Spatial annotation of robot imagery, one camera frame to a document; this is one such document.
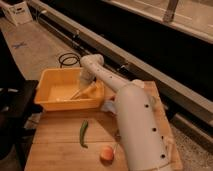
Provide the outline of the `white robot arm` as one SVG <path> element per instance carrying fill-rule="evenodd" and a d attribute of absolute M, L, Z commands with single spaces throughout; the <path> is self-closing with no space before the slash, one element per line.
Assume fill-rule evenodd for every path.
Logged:
<path fill-rule="evenodd" d="M 104 68 L 100 54 L 83 56 L 80 63 L 83 85 L 98 78 L 116 93 L 114 104 L 128 170 L 173 171 L 145 90 Z"/>

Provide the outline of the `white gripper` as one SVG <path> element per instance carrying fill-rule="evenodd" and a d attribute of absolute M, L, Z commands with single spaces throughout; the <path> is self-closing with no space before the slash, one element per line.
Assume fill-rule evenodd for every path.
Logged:
<path fill-rule="evenodd" d="M 89 86 L 95 79 L 95 75 L 90 73 L 87 69 L 83 68 L 79 75 L 79 87 Z"/>

